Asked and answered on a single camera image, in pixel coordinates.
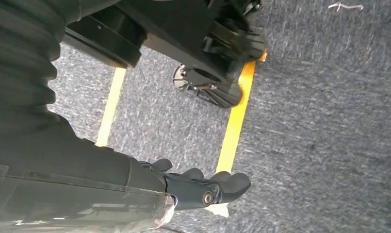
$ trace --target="screw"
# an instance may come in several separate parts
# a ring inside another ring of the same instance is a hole
[[[182,75],[182,77],[185,77],[187,75],[187,72],[184,69],[181,69],[180,74]]]
[[[209,206],[211,205],[213,199],[212,199],[212,193],[211,191],[207,191],[203,195],[203,205],[204,206]]]
[[[255,9],[256,11],[259,11],[259,10],[262,9],[262,7],[263,7],[263,4],[262,4],[262,3],[258,3],[258,4],[254,7],[254,9]]]

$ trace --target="black wheel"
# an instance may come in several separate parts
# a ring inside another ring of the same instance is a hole
[[[194,85],[186,80],[186,77],[190,75],[194,75],[193,78],[202,76],[211,82]],[[173,84],[180,91],[187,92],[220,108],[236,106],[243,96],[240,86],[231,81],[223,83],[217,80],[219,80],[217,77],[206,71],[187,69],[184,65],[180,65],[173,76]]]

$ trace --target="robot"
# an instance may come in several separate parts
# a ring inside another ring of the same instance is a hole
[[[0,233],[136,232],[175,210],[228,203],[251,183],[238,173],[139,162],[75,136],[49,112],[61,41],[115,67],[134,67],[144,45],[181,62],[177,89],[221,108],[242,96],[227,74],[267,44],[246,17],[257,0],[0,0]]]

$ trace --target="transparent plastic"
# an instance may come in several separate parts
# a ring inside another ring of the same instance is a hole
[[[0,165],[0,233],[129,233],[168,223],[167,193],[54,174],[6,175]]]

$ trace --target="yellow tape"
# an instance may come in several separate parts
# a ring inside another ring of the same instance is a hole
[[[259,58],[259,61],[265,62],[265,60],[267,60],[267,55],[268,55],[267,49],[264,49],[262,56]]]
[[[248,99],[250,97],[255,67],[256,62],[246,63],[238,80],[238,84],[243,91],[243,97],[241,98],[240,103],[231,109],[216,172],[231,172],[233,167],[241,128],[243,126],[245,110],[247,109]]]
[[[118,100],[120,99],[121,87],[123,86],[126,69],[116,68],[114,72],[113,82],[111,83],[110,93],[108,94],[107,104],[104,110],[103,119],[101,120],[100,129],[96,145],[105,147],[110,136],[111,126],[113,124],[115,110],[117,109]]]

